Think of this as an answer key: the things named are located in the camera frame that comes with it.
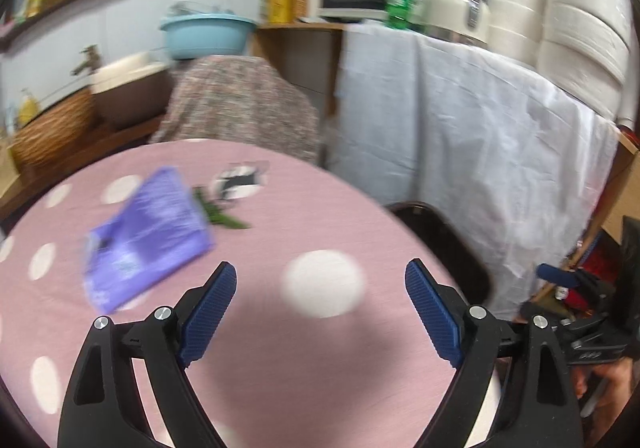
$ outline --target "white cloth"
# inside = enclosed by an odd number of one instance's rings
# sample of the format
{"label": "white cloth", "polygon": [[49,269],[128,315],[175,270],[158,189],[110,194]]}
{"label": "white cloth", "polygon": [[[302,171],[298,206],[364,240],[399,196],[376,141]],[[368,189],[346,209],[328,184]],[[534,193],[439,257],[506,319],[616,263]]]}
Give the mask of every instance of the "white cloth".
{"label": "white cloth", "polygon": [[381,204],[434,206],[493,277],[510,318],[558,265],[604,188],[618,131],[485,50],[377,25],[345,34],[330,169]]}

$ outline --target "metal screw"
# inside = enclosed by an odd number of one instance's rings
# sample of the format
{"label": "metal screw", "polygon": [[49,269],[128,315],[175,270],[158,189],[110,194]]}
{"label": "metal screw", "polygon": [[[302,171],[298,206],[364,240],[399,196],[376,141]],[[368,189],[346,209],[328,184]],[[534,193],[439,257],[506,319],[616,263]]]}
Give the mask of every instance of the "metal screw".
{"label": "metal screw", "polygon": [[169,307],[159,307],[154,313],[156,320],[166,320],[171,316],[171,309]]}
{"label": "metal screw", "polygon": [[469,309],[469,314],[478,320],[482,320],[483,318],[486,318],[486,309],[479,305],[475,305]]}
{"label": "metal screw", "polygon": [[544,316],[538,315],[533,317],[533,325],[540,329],[545,329],[546,326],[549,325],[549,322],[546,321],[546,318]]}
{"label": "metal screw", "polygon": [[100,316],[95,319],[94,327],[96,329],[104,329],[107,325],[109,325],[109,319],[106,316]]}

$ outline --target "light blue plastic tub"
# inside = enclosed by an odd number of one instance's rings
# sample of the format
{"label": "light blue plastic tub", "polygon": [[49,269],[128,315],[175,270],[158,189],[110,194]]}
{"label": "light blue plastic tub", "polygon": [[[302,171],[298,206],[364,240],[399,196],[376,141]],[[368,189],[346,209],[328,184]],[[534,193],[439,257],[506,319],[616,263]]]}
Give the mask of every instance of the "light blue plastic tub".
{"label": "light blue plastic tub", "polygon": [[242,54],[253,20],[226,13],[187,14],[162,19],[166,47],[174,60],[211,54]]}

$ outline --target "round table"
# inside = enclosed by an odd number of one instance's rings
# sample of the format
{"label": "round table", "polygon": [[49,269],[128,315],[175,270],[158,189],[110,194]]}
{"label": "round table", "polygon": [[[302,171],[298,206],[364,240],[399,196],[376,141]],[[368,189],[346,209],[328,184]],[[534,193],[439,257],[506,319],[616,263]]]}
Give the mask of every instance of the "round table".
{"label": "round table", "polygon": [[[100,313],[82,274],[87,233],[143,179],[175,166],[209,185],[230,164],[267,162],[264,187],[230,214],[248,230],[210,228],[216,247],[111,316],[142,320],[203,284],[223,260],[238,290],[204,357],[187,370],[228,448],[412,448],[453,370],[404,289],[419,257],[452,284],[402,223],[331,174],[239,143],[191,139],[143,146],[76,173],[39,200],[0,248],[0,374],[24,415],[56,446],[79,349]],[[136,377],[154,436],[171,445],[143,362]],[[475,442],[490,426],[492,383]]]}

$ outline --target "green object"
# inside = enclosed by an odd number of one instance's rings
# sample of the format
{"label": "green object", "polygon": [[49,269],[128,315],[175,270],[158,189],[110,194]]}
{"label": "green object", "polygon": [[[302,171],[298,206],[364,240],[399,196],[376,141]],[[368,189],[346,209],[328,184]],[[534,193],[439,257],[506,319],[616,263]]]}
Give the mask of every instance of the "green object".
{"label": "green object", "polygon": [[407,29],[412,7],[412,0],[387,0],[386,12],[389,15],[387,26],[393,29]]}
{"label": "green object", "polygon": [[209,219],[210,224],[215,226],[221,225],[232,230],[247,230],[251,226],[245,222],[239,221],[233,217],[225,215],[222,210],[214,203],[207,201],[204,197],[204,189],[202,186],[196,186],[193,189],[193,198],[196,199]]}

